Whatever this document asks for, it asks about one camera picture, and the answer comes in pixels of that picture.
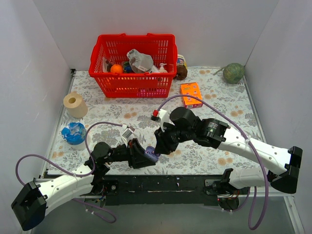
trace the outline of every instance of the green melon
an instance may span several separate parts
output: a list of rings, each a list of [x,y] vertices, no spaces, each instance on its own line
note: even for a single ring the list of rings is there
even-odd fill
[[[220,70],[214,73],[214,75],[222,70],[223,77],[229,84],[237,84],[245,74],[244,66],[239,63],[230,63],[226,67],[222,67]]]

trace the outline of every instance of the plastic container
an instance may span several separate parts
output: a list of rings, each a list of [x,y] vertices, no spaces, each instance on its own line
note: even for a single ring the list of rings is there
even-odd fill
[[[152,56],[154,65],[166,63],[168,73],[113,74],[103,72],[103,58],[112,63],[128,61],[127,53],[137,49]],[[89,74],[95,78],[108,98],[166,98],[176,76],[177,49],[171,34],[146,36],[101,35],[92,55]]]

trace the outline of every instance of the white wall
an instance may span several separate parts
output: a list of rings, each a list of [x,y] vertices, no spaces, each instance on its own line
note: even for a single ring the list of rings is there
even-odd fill
[[[303,149],[295,203],[312,232],[312,1],[280,0],[246,65],[267,141]]]
[[[32,0],[2,0],[0,32],[0,233],[16,234],[15,164],[46,154],[70,70]],[[19,171],[28,182],[41,168],[42,160],[26,159]]]
[[[101,34],[172,33],[189,66],[245,64],[278,0],[34,0],[70,68]]]

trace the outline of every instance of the floral tablecloth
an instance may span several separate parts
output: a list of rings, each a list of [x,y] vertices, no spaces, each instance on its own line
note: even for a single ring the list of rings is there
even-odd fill
[[[203,99],[222,113],[232,118],[246,133],[256,139],[262,136],[254,116],[248,94],[243,81],[239,84],[227,84],[222,73],[213,76],[216,68],[201,67],[189,68],[188,77],[183,81],[174,80],[169,96],[180,93],[180,84],[197,82]],[[62,119],[61,127],[56,136],[50,159],[62,168],[72,171],[88,159],[87,150],[77,151],[70,147],[61,136],[61,130],[70,122],[81,122],[88,128],[93,123],[108,121],[132,125],[135,136],[141,145],[146,148],[155,146],[154,131],[157,123],[150,120],[151,112],[163,101],[163,98],[106,98],[96,81],[87,71],[78,71],[74,77],[72,92],[83,96],[89,111],[82,119],[71,117],[67,111]],[[169,101],[164,109],[170,113],[182,105],[182,98]],[[225,121],[208,107],[192,109],[200,118],[214,117]],[[111,125],[99,125],[90,131],[92,142],[90,149],[100,141],[105,141],[111,147],[121,144],[120,134],[123,129]],[[192,141],[179,144],[177,150],[170,155],[162,155],[156,166],[142,169],[131,169],[128,162],[114,162],[110,165],[111,175],[142,175],[142,174],[222,174],[226,168],[252,168],[258,164],[230,152],[204,148]],[[49,175],[60,175],[63,172],[49,166]]]

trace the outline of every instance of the red and orange box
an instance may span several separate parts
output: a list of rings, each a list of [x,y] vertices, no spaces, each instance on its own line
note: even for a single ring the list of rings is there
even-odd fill
[[[202,96],[200,94],[199,85],[197,83],[187,83],[181,85],[181,94],[188,94],[202,100]],[[187,109],[201,107],[203,103],[193,99],[191,97],[183,97],[184,107]]]

